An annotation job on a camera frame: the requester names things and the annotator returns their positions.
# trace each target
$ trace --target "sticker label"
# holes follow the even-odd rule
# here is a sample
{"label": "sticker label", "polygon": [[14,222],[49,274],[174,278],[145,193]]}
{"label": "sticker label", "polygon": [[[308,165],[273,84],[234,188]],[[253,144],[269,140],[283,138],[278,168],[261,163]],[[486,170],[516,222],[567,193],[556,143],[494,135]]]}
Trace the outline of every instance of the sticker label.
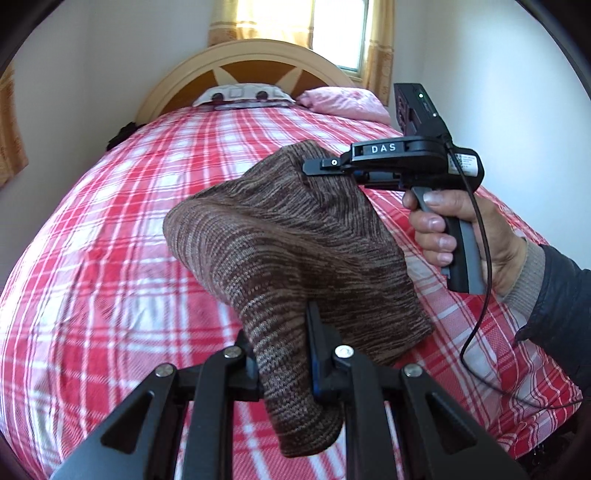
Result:
{"label": "sticker label", "polygon": [[[467,155],[465,153],[456,153],[457,161],[459,162],[464,175],[467,177],[477,177],[478,176],[478,161],[474,155]],[[447,162],[449,165],[448,172],[453,175],[459,175],[453,160],[450,154],[447,155]]]}

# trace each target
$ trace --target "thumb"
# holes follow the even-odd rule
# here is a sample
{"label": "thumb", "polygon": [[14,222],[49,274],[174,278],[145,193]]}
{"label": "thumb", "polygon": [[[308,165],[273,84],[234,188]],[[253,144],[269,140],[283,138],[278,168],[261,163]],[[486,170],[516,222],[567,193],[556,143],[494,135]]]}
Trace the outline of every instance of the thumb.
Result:
{"label": "thumb", "polygon": [[476,222],[476,213],[468,193],[464,190],[441,190],[427,192],[425,203],[439,215],[458,217],[460,220]]}

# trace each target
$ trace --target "plaid blanket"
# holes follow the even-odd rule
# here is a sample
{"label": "plaid blanket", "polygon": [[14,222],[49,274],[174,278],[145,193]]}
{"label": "plaid blanket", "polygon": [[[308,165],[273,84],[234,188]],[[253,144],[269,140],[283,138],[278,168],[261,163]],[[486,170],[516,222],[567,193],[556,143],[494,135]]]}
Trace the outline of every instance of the plaid blanket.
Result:
{"label": "plaid blanket", "polygon": [[[237,178],[283,145],[313,139],[345,151],[351,142],[397,135],[385,125],[295,108],[185,108],[105,155],[43,226],[0,297],[0,430],[33,478],[48,478],[156,365],[198,364],[233,343],[235,313],[207,294],[166,247],[162,224],[173,206]],[[510,455],[525,454],[576,408],[538,411],[501,398],[465,371],[459,351],[482,299],[445,288],[413,240],[401,194],[365,193],[402,248],[435,325],[401,363],[423,365]],[[493,195],[479,193],[516,230],[544,242]],[[532,401],[574,400],[576,387],[543,351],[531,342],[512,346],[524,323],[493,299],[467,361]],[[237,479],[345,477],[342,435],[319,455],[286,459],[262,403],[236,406],[234,436]]]}

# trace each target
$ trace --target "metal rivet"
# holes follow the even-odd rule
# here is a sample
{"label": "metal rivet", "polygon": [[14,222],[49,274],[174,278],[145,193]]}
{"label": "metal rivet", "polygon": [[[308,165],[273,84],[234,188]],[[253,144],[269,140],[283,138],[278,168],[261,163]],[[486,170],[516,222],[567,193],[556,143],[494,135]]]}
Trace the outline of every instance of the metal rivet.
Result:
{"label": "metal rivet", "polygon": [[355,350],[349,345],[339,345],[335,348],[335,355],[339,358],[351,358],[354,353]]}
{"label": "metal rivet", "polygon": [[406,375],[407,377],[416,378],[421,376],[421,374],[423,373],[423,368],[421,367],[421,365],[408,364],[404,365],[402,371],[404,372],[404,375]]}
{"label": "metal rivet", "polygon": [[156,367],[156,377],[169,377],[174,373],[174,367],[171,364],[161,364]]}
{"label": "metal rivet", "polygon": [[237,345],[232,345],[223,351],[223,356],[226,358],[238,358],[242,355],[242,349]]}

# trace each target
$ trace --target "window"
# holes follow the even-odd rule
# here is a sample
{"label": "window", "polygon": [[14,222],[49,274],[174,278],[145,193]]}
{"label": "window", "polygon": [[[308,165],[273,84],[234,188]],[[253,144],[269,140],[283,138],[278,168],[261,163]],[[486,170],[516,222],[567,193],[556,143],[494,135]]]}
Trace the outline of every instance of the window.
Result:
{"label": "window", "polygon": [[368,0],[315,0],[312,50],[361,77]]}

